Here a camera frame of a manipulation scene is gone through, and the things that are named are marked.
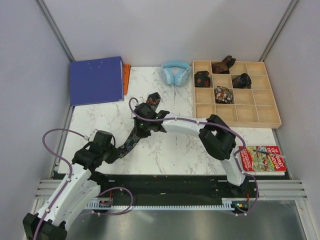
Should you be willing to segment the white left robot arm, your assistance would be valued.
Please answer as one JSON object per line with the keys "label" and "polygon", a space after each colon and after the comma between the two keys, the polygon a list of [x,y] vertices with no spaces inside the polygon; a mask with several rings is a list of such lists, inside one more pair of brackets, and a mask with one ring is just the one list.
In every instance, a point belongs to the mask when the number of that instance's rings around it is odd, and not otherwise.
{"label": "white left robot arm", "polygon": [[47,202],[22,223],[28,240],[64,240],[73,221],[95,197],[110,191],[109,178],[97,169],[115,151],[115,138],[99,130],[92,141],[75,152],[69,172]]}

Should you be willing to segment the red children's book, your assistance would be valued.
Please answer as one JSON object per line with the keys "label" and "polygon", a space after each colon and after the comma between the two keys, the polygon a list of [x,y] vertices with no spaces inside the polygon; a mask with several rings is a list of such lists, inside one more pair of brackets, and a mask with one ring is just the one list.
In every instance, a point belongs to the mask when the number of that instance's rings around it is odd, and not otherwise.
{"label": "red children's book", "polygon": [[278,146],[246,146],[238,159],[245,173],[256,176],[284,176],[287,168]]}

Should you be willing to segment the wooden compartment tray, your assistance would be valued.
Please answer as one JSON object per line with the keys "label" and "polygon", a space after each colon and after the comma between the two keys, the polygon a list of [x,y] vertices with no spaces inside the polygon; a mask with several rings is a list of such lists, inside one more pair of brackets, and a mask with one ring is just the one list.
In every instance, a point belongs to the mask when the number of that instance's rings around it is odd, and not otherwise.
{"label": "wooden compartment tray", "polygon": [[[240,128],[270,128],[281,126],[281,118],[264,62],[236,61],[228,74],[212,71],[213,60],[194,60],[193,72],[207,71],[208,87],[193,86],[193,116],[207,118],[218,115],[228,126]],[[251,85],[234,88],[233,79],[248,74]],[[217,87],[229,89],[231,103],[217,103]]]}

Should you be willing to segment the orange perforated plastic piece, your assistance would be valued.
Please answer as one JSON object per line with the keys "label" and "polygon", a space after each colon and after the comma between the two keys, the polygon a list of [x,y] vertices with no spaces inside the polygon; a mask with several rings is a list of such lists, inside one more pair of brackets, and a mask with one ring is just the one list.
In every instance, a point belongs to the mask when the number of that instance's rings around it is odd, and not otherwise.
{"label": "orange perforated plastic piece", "polygon": [[124,64],[123,65],[123,94],[128,94],[129,88],[129,79],[130,79],[131,65]]}

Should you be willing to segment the red white patterned rolled tie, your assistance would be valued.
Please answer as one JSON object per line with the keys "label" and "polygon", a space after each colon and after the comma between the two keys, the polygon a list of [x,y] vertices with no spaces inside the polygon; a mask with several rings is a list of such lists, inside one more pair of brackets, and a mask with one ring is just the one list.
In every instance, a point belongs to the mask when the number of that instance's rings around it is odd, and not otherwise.
{"label": "red white patterned rolled tie", "polygon": [[217,86],[214,92],[215,102],[217,104],[231,104],[234,95],[231,90],[224,86]]}

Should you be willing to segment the black glossy rolled tie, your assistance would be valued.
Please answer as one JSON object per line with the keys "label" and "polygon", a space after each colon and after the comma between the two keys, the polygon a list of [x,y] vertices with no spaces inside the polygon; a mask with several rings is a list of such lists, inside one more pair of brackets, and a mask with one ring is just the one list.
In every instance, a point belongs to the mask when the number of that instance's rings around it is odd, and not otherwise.
{"label": "black glossy rolled tie", "polygon": [[252,84],[252,80],[247,73],[242,73],[232,79],[232,86],[234,89],[244,89]]}

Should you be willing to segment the light blue headphones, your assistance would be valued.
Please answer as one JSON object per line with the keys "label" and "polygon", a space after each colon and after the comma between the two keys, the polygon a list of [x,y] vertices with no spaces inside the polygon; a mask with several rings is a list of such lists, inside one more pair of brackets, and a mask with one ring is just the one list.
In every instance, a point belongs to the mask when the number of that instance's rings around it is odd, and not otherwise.
{"label": "light blue headphones", "polygon": [[191,74],[191,67],[183,61],[167,61],[161,65],[160,76],[166,85],[182,87]]}

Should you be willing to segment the dark orange-dotted rolled tie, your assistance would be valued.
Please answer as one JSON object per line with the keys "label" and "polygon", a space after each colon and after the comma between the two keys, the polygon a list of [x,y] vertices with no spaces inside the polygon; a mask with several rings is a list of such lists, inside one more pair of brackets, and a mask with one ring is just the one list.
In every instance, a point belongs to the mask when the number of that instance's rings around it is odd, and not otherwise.
{"label": "dark orange-dotted rolled tie", "polygon": [[194,86],[196,88],[209,88],[210,87],[210,77],[209,77],[209,72],[204,70],[204,71],[197,71],[194,74]]}

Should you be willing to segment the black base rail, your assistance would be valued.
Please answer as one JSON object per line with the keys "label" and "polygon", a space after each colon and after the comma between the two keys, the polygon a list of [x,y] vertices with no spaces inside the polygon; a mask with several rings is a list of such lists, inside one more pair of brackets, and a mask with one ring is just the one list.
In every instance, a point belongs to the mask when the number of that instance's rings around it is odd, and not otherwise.
{"label": "black base rail", "polygon": [[105,175],[101,190],[112,189],[116,205],[217,205],[223,199],[254,199],[256,184],[234,186],[225,175]]}

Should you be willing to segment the brown patterned rolled tie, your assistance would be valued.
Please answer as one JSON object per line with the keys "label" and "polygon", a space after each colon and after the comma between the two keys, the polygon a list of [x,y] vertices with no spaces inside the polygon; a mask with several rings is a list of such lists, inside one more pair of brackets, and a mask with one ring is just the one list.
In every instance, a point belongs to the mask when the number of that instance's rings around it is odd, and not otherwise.
{"label": "brown patterned rolled tie", "polygon": [[222,61],[217,63],[212,63],[212,73],[213,74],[229,74],[230,68],[235,64],[236,59],[231,55],[226,56]]}

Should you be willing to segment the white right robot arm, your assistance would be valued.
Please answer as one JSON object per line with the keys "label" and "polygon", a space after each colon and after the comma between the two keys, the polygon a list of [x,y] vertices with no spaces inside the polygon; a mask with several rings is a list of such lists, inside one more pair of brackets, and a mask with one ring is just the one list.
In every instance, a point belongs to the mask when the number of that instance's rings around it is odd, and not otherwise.
{"label": "white right robot arm", "polygon": [[229,182],[229,191],[235,197],[247,191],[245,175],[236,160],[236,133],[215,114],[208,118],[185,118],[169,111],[156,112],[147,103],[131,110],[135,115],[136,134],[147,138],[151,132],[177,133],[200,139],[206,152],[219,160]]}

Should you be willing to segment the navy floral necktie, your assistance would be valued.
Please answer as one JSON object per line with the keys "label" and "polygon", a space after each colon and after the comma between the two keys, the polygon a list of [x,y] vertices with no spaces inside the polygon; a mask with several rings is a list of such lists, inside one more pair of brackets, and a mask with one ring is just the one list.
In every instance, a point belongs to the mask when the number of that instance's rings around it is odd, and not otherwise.
{"label": "navy floral necktie", "polygon": [[[147,113],[142,112],[144,109],[151,110],[151,115],[154,115],[154,112],[156,112],[156,109],[160,103],[161,96],[158,92],[154,92],[150,94],[147,97],[147,100],[145,103],[139,104],[142,105],[142,110],[138,113],[140,116],[147,118]],[[119,146],[115,150],[115,159],[122,159],[127,154],[129,154],[134,147],[138,144],[138,142],[143,139],[147,138],[151,135],[151,131],[147,130],[145,124],[142,120],[138,119],[137,117],[134,117],[134,128],[130,132],[128,138],[125,140],[125,142]]]}

